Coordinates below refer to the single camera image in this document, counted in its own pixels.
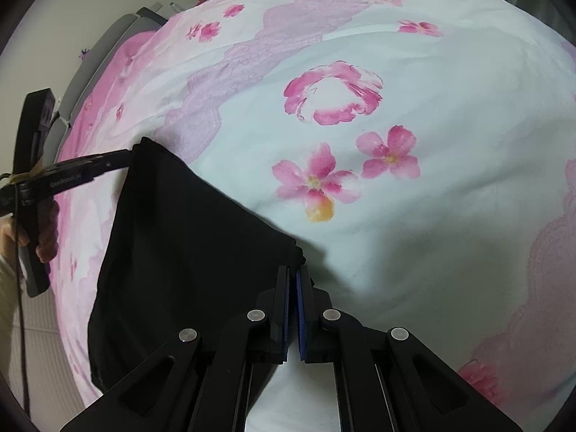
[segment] black cable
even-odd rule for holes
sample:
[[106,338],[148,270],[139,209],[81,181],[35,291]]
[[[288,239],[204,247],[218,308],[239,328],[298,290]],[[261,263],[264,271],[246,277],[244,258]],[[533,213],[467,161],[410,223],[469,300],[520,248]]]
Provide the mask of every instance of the black cable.
[[20,320],[20,365],[22,371],[22,396],[24,401],[24,411],[30,417],[30,387],[28,385],[28,368],[26,363],[26,340],[24,330],[24,306],[22,305],[22,292],[20,290],[20,260],[18,257],[18,187],[14,187],[14,271],[16,273],[16,292],[18,294],[18,315]]

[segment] finger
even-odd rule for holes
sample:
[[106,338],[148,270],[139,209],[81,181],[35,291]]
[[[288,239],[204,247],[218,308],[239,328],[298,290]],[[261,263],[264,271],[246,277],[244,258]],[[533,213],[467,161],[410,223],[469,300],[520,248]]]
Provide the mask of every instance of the finger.
[[[30,242],[30,239],[28,238],[27,232],[24,230],[24,228],[22,226],[18,225],[17,227],[18,227],[18,244],[21,247],[28,245],[28,243]],[[4,224],[4,232],[12,240],[16,240],[16,225],[14,224],[14,218],[13,217],[8,219],[6,221],[6,223]]]
[[50,222],[56,221],[59,212],[60,212],[60,205],[58,204],[58,202],[54,201],[52,209],[50,209],[50,216],[49,216]]
[[45,240],[36,248],[38,249],[39,252],[49,252],[50,249],[54,248],[57,242],[58,242],[58,236],[53,235],[53,237],[50,240]]
[[54,242],[53,245],[45,247],[37,247],[36,255],[42,263],[52,261],[58,254],[58,243]]
[[55,222],[49,224],[38,237],[40,246],[45,245],[47,242],[58,238],[58,228]]

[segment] bed sheet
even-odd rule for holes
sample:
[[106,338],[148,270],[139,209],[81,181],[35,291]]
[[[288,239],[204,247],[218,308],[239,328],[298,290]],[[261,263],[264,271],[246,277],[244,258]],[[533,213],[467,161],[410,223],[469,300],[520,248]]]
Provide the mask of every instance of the bed sheet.
[[[61,160],[153,138],[295,236],[336,307],[408,328],[545,428],[576,383],[576,49],[503,0],[210,0],[129,60]],[[87,405],[123,177],[58,197],[52,284]],[[335,398],[292,349],[247,430],[339,430]]]

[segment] metal screw cap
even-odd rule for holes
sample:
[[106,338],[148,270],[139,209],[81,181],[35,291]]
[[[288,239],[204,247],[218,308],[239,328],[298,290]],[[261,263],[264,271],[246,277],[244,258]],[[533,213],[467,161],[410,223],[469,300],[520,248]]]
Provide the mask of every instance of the metal screw cap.
[[194,341],[197,336],[198,336],[198,333],[196,333],[196,330],[192,329],[192,328],[183,329],[180,332],[180,334],[178,334],[180,341],[183,341],[185,343],[188,343],[190,341]]
[[248,319],[250,321],[264,320],[264,317],[266,317],[266,313],[264,313],[262,310],[250,310],[248,312]]
[[336,309],[328,309],[325,310],[324,313],[322,314],[322,316],[326,319],[326,320],[330,320],[330,321],[336,321],[340,318],[340,312],[337,311]]
[[400,327],[394,328],[392,331],[390,331],[390,334],[394,339],[397,339],[398,341],[405,341],[408,339],[408,336],[410,336],[404,328]]

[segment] pink lace pattern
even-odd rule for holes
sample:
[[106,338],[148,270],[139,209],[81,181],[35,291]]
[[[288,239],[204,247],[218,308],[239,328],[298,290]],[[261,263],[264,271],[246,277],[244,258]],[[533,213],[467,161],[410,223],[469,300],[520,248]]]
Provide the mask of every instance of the pink lace pattern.
[[479,391],[513,418],[553,398],[575,375],[576,159],[568,161],[565,175],[564,214],[539,232],[530,250],[526,302],[459,371],[470,379],[489,368],[497,391]]
[[[295,0],[264,13],[264,28],[247,42],[235,44],[224,59],[188,78],[188,97],[166,116],[154,140],[191,163],[206,149],[221,125],[219,107],[230,97],[260,82],[282,60],[352,20],[373,1]],[[222,82],[212,82],[216,77]]]

